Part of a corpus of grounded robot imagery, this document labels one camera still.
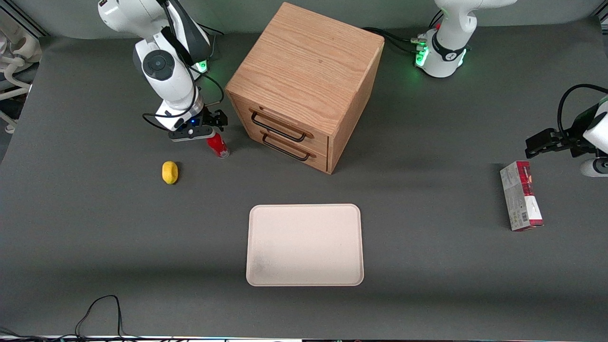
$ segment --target cardboard box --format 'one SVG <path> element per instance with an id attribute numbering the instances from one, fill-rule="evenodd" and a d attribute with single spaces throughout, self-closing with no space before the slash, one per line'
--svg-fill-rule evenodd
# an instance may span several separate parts
<path id="1" fill-rule="evenodd" d="M 532 191 L 529 161 L 516 161 L 500 171 L 511 230 L 516 232 L 543 225 L 541 210 Z"/>

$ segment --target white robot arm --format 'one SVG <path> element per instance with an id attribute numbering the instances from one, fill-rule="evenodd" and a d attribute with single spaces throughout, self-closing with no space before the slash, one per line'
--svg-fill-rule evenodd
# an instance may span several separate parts
<path id="1" fill-rule="evenodd" d="M 209 111 L 195 84 L 199 72 L 194 66 L 205 61 L 212 49 L 205 32 L 178 0 L 101 0 L 97 9 L 111 29 L 143 38 L 135 45 L 133 60 L 163 99 L 155 114 L 144 114 L 155 117 L 162 125 L 157 127 L 167 131 L 187 128 L 192 132 L 190 139 L 204 138 L 209 129 L 186 127 L 191 118 L 202 116 L 207 125 L 226 121 L 206 115 Z"/>
<path id="2" fill-rule="evenodd" d="M 608 177 L 608 96 L 579 114 L 572 127 L 562 126 L 562 109 L 568 95 L 575 89 L 590 88 L 608 94 L 608 89 L 590 84 L 571 87 L 562 96 L 558 107 L 558 129 L 547 128 L 526 139 L 526 157 L 541 153 L 570 150 L 573 158 L 591 153 L 595 159 L 581 164 L 581 173 L 589 177 Z"/>
<path id="3" fill-rule="evenodd" d="M 517 0 L 435 0 L 444 19 L 439 30 L 431 28 L 418 35 L 426 45 L 415 65 L 433 77 L 452 75 L 462 65 L 466 44 L 477 28 L 473 11 L 497 9 L 515 2 Z"/>

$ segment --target black drawer handle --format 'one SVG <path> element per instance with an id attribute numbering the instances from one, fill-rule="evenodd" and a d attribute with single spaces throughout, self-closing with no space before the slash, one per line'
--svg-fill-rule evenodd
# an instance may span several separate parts
<path id="1" fill-rule="evenodd" d="M 258 125 L 260 127 L 264 127 L 265 129 L 267 129 L 267 130 L 269 130 L 271 132 L 277 133 L 278 135 L 282 136 L 283 138 L 289 139 L 289 140 L 294 141 L 294 142 L 302 142 L 302 141 L 304 141 L 304 138 L 306 137 L 306 133 L 302 133 L 302 136 L 299 137 L 299 138 L 296 138 L 295 136 L 291 136 L 289 134 L 283 133 L 283 132 L 279 131 L 276 128 L 272 128 L 269 125 L 262 124 L 261 122 L 255 120 L 256 116 L 258 116 L 258 112 L 254 111 L 253 115 L 251 115 L 251 121 L 253 121 L 254 124 L 256 124 L 256 125 Z"/>
<path id="2" fill-rule="evenodd" d="M 274 150 L 277 150 L 277 151 L 279 151 L 281 153 L 284 153 L 284 154 L 286 154 L 286 155 L 288 155 L 288 156 L 290 156 L 290 157 L 292 157 L 292 158 L 294 158 L 296 160 L 307 161 L 308 157 L 310 157 L 310 153 L 307 153 L 306 156 L 304 156 L 304 157 L 298 157 L 298 156 L 296 156 L 295 154 L 293 154 L 293 153 L 291 153 L 289 151 L 283 150 L 279 146 L 272 145 L 270 142 L 266 141 L 266 138 L 268 138 L 268 134 L 264 134 L 264 136 L 262 137 L 262 142 L 264 142 L 264 145 L 266 145 L 266 146 L 268 146 L 268 147 L 270 147 L 270 148 L 272 148 Z"/>

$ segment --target white tray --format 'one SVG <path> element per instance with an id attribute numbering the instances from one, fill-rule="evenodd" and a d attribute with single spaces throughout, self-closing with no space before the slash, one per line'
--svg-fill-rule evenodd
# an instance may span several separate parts
<path id="1" fill-rule="evenodd" d="M 363 281 L 361 213 L 354 204 L 255 206 L 247 281 L 253 286 L 356 286 Z"/>

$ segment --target gray table surface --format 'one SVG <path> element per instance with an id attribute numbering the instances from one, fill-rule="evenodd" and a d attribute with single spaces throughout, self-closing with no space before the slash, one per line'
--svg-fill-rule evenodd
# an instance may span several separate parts
<path id="1" fill-rule="evenodd" d="M 225 85 L 256 38 L 221 37 L 210 75 Z M 568 87 L 606 86 L 596 19 L 479 28 L 449 79 L 388 47 L 331 176 L 251 141 L 228 101 L 230 158 L 169 141 L 140 117 L 160 100 L 134 71 L 134 42 L 44 42 L 0 169 L 2 325 L 69 333 L 115 293 L 139 335 L 608 340 L 608 181 L 566 152 L 534 159 L 546 226 L 518 233 L 498 174 L 555 126 Z M 566 122 L 600 97 L 573 94 Z M 181 163 L 175 186 L 166 160 Z M 249 209 L 285 203 L 360 207 L 360 286 L 246 282 Z M 100 303 L 83 331 L 114 333 L 115 314 Z"/>

